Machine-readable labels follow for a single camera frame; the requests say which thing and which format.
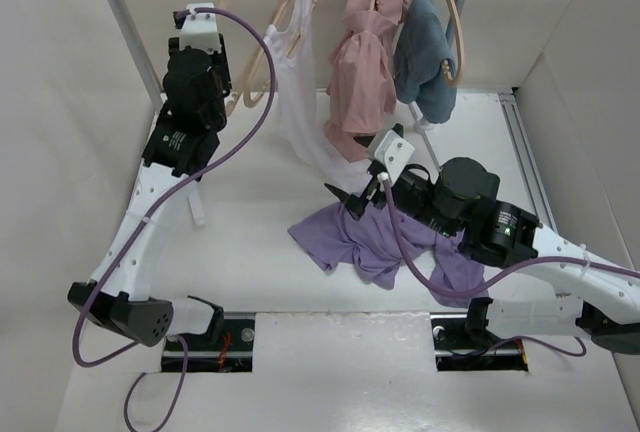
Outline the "purple t shirt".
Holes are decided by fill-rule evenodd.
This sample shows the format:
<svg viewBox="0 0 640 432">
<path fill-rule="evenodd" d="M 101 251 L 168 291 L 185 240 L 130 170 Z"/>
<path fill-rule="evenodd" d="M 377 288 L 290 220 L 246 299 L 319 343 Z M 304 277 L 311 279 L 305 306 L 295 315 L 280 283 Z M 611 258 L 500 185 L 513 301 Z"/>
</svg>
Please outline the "purple t shirt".
<svg viewBox="0 0 640 432">
<path fill-rule="evenodd" d="M 459 252 L 460 236 L 445 237 L 403 213 L 398 219 L 410 257 L 433 254 L 432 283 L 456 292 L 485 283 L 485 267 Z M 404 262 L 385 209 L 368 206 L 355 220 L 341 203 L 333 203 L 291 226 L 288 233 L 321 270 L 351 264 L 363 282 L 385 290 L 394 288 Z"/>
</svg>

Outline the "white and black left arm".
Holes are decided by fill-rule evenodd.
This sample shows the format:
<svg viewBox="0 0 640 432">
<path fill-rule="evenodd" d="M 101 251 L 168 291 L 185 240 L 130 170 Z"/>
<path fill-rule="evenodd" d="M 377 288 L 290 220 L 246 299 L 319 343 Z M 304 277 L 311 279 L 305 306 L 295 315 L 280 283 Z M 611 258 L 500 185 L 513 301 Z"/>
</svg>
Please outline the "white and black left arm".
<svg viewBox="0 0 640 432">
<path fill-rule="evenodd" d="M 142 153 L 132 198 L 107 256 L 67 300 L 89 320 L 134 342 L 154 346 L 168 333 L 175 305 L 151 295 L 152 277 L 174 221 L 220 145 L 231 78 L 223 43 L 169 41 L 166 100 Z"/>
</svg>

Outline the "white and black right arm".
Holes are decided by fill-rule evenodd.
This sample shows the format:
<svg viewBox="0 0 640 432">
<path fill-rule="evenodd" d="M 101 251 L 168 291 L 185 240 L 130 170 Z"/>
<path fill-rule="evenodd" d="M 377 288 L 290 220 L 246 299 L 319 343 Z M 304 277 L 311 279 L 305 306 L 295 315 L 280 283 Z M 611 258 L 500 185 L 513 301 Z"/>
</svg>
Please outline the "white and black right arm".
<svg viewBox="0 0 640 432">
<path fill-rule="evenodd" d="M 473 345 L 524 340 L 528 336 L 586 338 L 612 353 L 639 352 L 639 274 L 615 265 L 586 247 L 558 235 L 540 219 L 497 193 L 499 177 L 469 157 L 440 166 L 435 180 L 411 163 L 413 145 L 400 124 L 375 136 L 360 136 L 366 146 L 371 179 L 363 191 L 328 190 L 359 220 L 368 205 L 386 209 L 399 251 L 412 275 L 430 292 L 469 302 L 462 333 Z M 426 278 L 410 258 L 399 225 L 400 214 L 443 237 L 462 237 L 457 249 L 465 257 L 498 269 L 484 284 L 465 291 Z M 485 296 L 491 286 L 521 273 L 544 281 L 554 297 L 509 302 Z"/>
</svg>

